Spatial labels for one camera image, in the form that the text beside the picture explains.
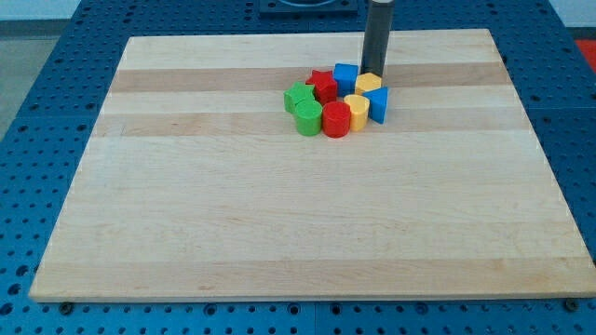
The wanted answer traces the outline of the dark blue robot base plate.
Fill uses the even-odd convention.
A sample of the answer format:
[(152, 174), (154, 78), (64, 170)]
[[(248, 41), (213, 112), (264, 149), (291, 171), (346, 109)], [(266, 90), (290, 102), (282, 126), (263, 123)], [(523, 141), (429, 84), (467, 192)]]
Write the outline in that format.
[(357, 14), (357, 0), (258, 0), (259, 14), (264, 17), (293, 15)]

